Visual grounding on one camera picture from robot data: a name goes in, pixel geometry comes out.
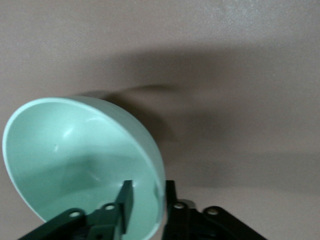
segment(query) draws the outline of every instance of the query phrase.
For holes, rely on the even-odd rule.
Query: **beige tabletop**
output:
[[[1,132],[24,103],[70,95],[135,115],[199,210],[320,239],[319,1],[2,0]],[[40,224],[1,159],[0,239]]]

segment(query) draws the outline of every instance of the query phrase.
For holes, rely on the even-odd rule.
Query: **plastic bowl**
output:
[[[3,134],[8,174],[44,221],[70,208],[87,214],[114,202],[133,180],[124,240],[147,240],[164,213],[165,172],[144,126],[122,108],[91,97],[41,98],[20,107]]]

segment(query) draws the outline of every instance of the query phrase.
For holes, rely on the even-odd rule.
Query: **gray surface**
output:
[[[0,128],[33,99],[106,98],[147,126],[181,198],[270,240],[318,240],[319,13],[316,0],[3,0]],[[15,240],[42,222],[0,171],[0,239]]]

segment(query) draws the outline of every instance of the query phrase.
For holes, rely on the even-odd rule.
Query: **table surface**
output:
[[[0,128],[37,98],[107,99],[153,135],[180,198],[269,240],[318,240],[319,13],[316,0],[3,0]],[[1,160],[0,239],[40,224]]]

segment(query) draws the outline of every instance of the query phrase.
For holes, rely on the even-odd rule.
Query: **mint green bowl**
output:
[[[70,208],[87,214],[113,202],[133,180],[124,240],[147,240],[164,213],[165,171],[144,126],[122,108],[91,97],[41,98],[21,106],[3,134],[8,174],[44,221]]]

